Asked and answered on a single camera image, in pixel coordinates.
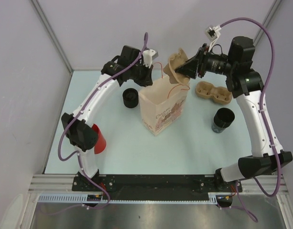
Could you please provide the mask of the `beige paper takeout bag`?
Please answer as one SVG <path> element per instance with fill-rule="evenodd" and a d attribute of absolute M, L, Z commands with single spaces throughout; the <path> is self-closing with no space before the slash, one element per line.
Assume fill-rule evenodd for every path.
<path fill-rule="evenodd" d="M 142 123 L 155 136 L 181 116 L 190 90 L 189 84 L 171 84 L 160 68 L 161 77 L 138 92 Z"/>

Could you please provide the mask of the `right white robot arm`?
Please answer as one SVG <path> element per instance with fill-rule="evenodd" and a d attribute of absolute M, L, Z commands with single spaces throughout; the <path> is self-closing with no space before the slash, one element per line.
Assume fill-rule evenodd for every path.
<path fill-rule="evenodd" d="M 293 160 L 290 151 L 284 151 L 275 136 L 266 110 L 265 86 L 258 72 L 251 68 L 255 52 L 253 40 L 245 36 L 234 37 L 228 54 L 214 54 L 203 44 L 197 54 L 175 71 L 187 78 L 202 78 L 207 72 L 226 76 L 226 86 L 239 105 L 251 140 L 251 155 L 238 162 L 219 168 L 215 172 L 214 187 L 226 191 L 237 180 L 256 178 L 277 172 Z"/>

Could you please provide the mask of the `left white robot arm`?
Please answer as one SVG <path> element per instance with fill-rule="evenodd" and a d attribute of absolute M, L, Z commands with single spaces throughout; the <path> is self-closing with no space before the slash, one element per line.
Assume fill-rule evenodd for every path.
<path fill-rule="evenodd" d="M 79 157 L 79 172 L 84 176 L 83 186 L 93 191 L 99 186 L 98 167 L 93 149 L 100 135 L 93 127 L 93 119 L 109 96 L 128 80 L 139 86 L 151 86 L 153 60 L 157 51 L 149 48 L 139 50 L 125 45 L 121 54 L 108 61 L 92 91 L 71 114 L 64 113 L 61 117 L 63 125 L 62 137 L 67 137 L 74 146 L 74 154 Z"/>

